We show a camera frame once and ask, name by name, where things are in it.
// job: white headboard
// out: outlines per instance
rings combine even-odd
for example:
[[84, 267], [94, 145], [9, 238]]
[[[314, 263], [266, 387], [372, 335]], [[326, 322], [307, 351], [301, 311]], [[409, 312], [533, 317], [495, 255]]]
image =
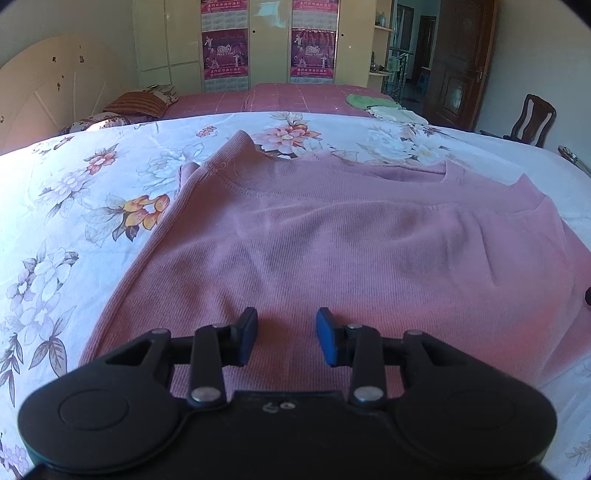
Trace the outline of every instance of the white headboard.
[[133, 87], [115, 54], [90, 37], [40, 41], [0, 70], [0, 154], [55, 136]]

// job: pink sweatshirt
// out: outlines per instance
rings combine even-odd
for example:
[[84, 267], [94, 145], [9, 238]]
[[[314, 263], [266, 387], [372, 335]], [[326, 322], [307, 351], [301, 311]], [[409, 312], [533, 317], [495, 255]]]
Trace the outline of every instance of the pink sweatshirt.
[[[229, 393], [345, 390], [350, 372], [325, 366], [314, 333], [320, 307], [383, 336], [424, 330], [538, 386], [591, 353], [591, 253], [525, 176], [508, 187], [454, 163], [277, 160], [238, 132], [183, 180], [82, 363], [248, 306], [258, 340], [246, 368], [226, 369]], [[185, 395], [187, 369], [177, 372]], [[399, 394], [395, 368], [388, 377]]]

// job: white wall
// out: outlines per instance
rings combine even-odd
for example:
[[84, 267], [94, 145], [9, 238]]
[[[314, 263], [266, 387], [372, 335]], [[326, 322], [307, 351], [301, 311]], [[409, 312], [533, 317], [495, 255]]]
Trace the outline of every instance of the white wall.
[[[398, 0], [398, 5], [403, 5], [405, 7], [414, 8], [413, 34], [410, 39], [410, 50], [413, 53], [416, 53], [416, 51], [417, 51], [418, 29], [421, 24], [421, 16], [422, 15], [424, 15], [426, 17], [437, 17], [437, 25], [436, 25], [436, 33], [437, 33], [437, 28], [439, 27], [440, 4], [441, 4], [441, 0]], [[435, 51], [435, 42], [433, 43], [433, 51]], [[410, 61], [408, 62], [408, 74], [407, 74], [408, 78], [413, 76], [413, 68], [414, 68], [414, 55], [411, 56]]]
[[0, 67], [35, 43], [65, 33], [111, 48], [138, 83], [132, 0], [16, 0], [0, 14]]
[[510, 134], [528, 93], [558, 112], [545, 148], [591, 165], [591, 30], [559, 0], [501, 0], [476, 129]]

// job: chair backrest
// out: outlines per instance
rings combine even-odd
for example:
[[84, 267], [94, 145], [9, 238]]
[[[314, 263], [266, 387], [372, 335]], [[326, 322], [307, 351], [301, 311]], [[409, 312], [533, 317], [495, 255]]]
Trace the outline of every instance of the chair backrest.
[[[534, 104], [531, 110], [531, 118], [529, 123], [524, 128], [521, 138], [519, 138], [519, 131], [525, 124], [527, 113], [530, 107], [530, 102]], [[554, 121], [556, 120], [556, 109], [548, 102], [546, 102], [546, 100], [543, 100], [536, 95], [528, 95], [525, 98], [525, 102], [523, 104], [523, 111], [521, 112], [521, 117], [519, 118], [519, 120], [517, 120], [517, 123], [513, 127], [509, 139], [516, 142], [531, 145], [536, 135], [538, 134], [538, 131], [540, 130], [541, 126], [544, 124], [548, 116], [550, 116], [550, 119], [541, 131], [540, 137], [538, 138], [538, 142], [535, 145], [536, 147], [544, 147], [544, 143], [546, 142], [548, 132], [550, 131], [550, 128], [552, 128], [552, 125], [554, 125]]]

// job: cream wardrobe door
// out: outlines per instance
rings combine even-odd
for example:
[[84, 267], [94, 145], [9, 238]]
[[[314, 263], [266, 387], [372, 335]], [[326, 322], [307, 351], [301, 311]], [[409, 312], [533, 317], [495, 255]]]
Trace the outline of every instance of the cream wardrobe door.
[[368, 84], [376, 0], [340, 0], [337, 85]]
[[169, 83], [171, 82], [168, 66], [139, 73], [140, 88], [147, 88], [152, 85], [168, 85]]
[[286, 83], [292, 0], [250, 0], [251, 88], [259, 83]]
[[135, 48], [141, 72], [168, 66], [164, 0], [134, 0]]
[[164, 0], [170, 81], [178, 95], [201, 93], [201, 10], [198, 0]]

